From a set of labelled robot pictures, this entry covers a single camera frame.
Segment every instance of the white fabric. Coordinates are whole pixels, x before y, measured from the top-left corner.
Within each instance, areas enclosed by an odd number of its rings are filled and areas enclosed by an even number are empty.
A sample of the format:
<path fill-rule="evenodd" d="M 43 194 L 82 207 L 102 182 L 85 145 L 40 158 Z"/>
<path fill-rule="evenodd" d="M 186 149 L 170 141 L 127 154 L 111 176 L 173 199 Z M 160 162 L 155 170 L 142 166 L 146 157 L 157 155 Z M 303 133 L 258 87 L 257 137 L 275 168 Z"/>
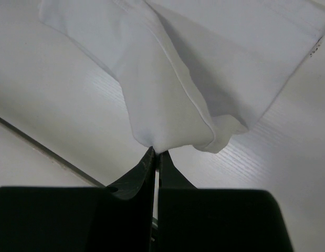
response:
<path fill-rule="evenodd" d="M 304 0 L 149 4 L 160 19 L 142 0 L 43 0 L 39 17 L 118 80 L 134 137 L 157 152 L 220 151 L 325 29 L 325 10 Z"/>

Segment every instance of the white cloth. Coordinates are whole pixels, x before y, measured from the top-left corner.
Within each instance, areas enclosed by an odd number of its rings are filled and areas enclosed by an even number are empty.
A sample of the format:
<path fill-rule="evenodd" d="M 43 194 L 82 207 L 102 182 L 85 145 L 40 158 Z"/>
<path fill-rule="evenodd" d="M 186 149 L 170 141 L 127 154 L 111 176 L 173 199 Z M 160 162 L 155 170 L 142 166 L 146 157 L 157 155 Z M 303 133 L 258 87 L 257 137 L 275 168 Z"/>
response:
<path fill-rule="evenodd" d="M 220 151 L 325 30 L 325 10 L 305 0 L 148 3 L 154 10 L 143 0 L 43 0 L 39 17 L 117 79 L 133 136 L 157 152 Z"/>

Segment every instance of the folded cloth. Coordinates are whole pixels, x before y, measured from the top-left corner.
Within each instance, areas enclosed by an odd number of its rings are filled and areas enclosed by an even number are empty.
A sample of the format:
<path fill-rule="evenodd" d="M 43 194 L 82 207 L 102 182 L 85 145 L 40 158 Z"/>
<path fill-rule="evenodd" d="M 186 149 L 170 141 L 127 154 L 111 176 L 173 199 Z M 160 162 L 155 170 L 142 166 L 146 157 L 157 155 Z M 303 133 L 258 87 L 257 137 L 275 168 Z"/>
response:
<path fill-rule="evenodd" d="M 148 4 L 43 0 L 39 18 L 117 79 L 133 136 L 157 152 L 219 152 L 257 122 L 325 31 L 325 10 L 305 0 Z"/>

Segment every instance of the towel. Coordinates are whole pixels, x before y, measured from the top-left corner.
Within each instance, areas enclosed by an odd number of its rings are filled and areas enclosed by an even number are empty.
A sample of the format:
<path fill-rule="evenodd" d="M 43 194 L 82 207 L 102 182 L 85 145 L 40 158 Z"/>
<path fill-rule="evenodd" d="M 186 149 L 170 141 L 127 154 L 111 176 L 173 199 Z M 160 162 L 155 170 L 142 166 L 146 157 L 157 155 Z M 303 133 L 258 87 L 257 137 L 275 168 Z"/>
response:
<path fill-rule="evenodd" d="M 43 0 L 39 18 L 119 82 L 134 138 L 158 153 L 219 152 L 325 31 L 307 0 Z"/>

